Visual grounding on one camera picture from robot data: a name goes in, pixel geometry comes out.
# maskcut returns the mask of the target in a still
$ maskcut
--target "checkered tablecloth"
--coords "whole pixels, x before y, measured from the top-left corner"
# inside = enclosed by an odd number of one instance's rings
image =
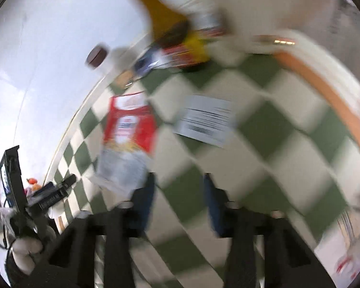
[[[132,242],[137,287],[222,287],[228,239],[214,235],[200,191],[204,172],[232,200],[254,211],[282,210],[314,248],[360,189],[360,150],[346,127],[303,79],[271,55],[247,55],[219,41],[198,72],[154,70],[128,92],[145,90],[157,122],[152,170],[157,187],[146,239]],[[122,94],[111,84],[85,115],[56,174],[78,177],[65,201],[69,224],[81,209],[111,209],[122,197],[91,184],[108,101]],[[232,101],[235,128],[217,148],[173,133],[184,98],[201,94]],[[104,238],[96,250],[102,285]],[[263,253],[256,243],[258,278]]]

